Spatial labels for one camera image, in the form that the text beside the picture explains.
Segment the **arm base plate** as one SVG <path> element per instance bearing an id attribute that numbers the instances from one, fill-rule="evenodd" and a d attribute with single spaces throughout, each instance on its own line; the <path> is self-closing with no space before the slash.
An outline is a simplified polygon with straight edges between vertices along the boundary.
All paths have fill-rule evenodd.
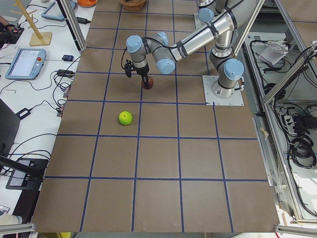
<path id="1" fill-rule="evenodd" d="M 214 12 L 213 11 L 203 11 L 200 13 L 194 14 L 194 21 L 195 21 L 195 28 L 196 30 L 201 28 L 203 23 L 211 22 L 214 18 Z"/>
<path id="2" fill-rule="evenodd" d="M 244 106 L 243 77 L 236 82 L 234 88 L 224 89 L 219 85 L 217 75 L 203 75 L 203 87 L 205 104 L 208 106 Z"/>

